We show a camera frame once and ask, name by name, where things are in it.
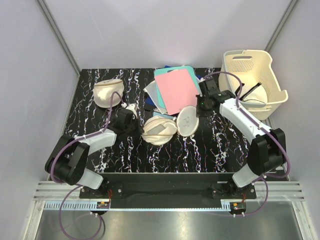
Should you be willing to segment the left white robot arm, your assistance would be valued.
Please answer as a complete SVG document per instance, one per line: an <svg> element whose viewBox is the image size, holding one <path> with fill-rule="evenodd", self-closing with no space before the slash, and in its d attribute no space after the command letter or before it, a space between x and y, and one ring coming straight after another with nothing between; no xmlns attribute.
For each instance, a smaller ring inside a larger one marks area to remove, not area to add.
<svg viewBox="0 0 320 240"><path fill-rule="evenodd" d="M44 166L53 181L88 187L97 198L103 198L108 193L104 178L87 168L89 155L112 147L120 136L140 135L143 130L131 105L121 108L117 116L107 123L106 129L89 135L72 137L64 134L60 137Z"/></svg>

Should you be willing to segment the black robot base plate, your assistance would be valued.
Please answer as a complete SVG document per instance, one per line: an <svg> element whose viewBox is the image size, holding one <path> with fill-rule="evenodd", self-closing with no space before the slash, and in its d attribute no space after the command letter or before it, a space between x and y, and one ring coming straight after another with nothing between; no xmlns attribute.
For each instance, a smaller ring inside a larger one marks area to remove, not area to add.
<svg viewBox="0 0 320 240"><path fill-rule="evenodd" d="M81 199L120 203L177 203L205 205L217 201L242 201L255 197L253 185L235 192L225 187L231 173L104 173L99 190L85 187Z"/></svg>

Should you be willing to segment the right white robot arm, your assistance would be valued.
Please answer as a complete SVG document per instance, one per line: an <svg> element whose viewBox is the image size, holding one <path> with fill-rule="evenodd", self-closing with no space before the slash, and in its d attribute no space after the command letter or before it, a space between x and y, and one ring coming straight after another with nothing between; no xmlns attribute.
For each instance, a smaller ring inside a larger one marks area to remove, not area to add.
<svg viewBox="0 0 320 240"><path fill-rule="evenodd" d="M250 144L246 164L232 175L225 187L230 197L239 198L249 184L289 162L285 133L257 120L231 91L220 91L213 79L202 79L199 88L196 115L207 117L213 112L219 113L240 130Z"/></svg>

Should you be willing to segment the mesh laundry bag with glasses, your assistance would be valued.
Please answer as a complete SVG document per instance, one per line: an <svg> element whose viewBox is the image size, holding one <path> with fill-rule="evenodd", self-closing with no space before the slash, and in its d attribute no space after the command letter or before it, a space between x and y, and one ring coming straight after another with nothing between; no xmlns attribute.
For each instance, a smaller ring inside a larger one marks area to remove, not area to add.
<svg viewBox="0 0 320 240"><path fill-rule="evenodd" d="M182 137L192 136L199 125L196 107L188 105L174 119L153 116L144 124L141 136L147 143L160 146L168 143L175 134Z"/></svg>

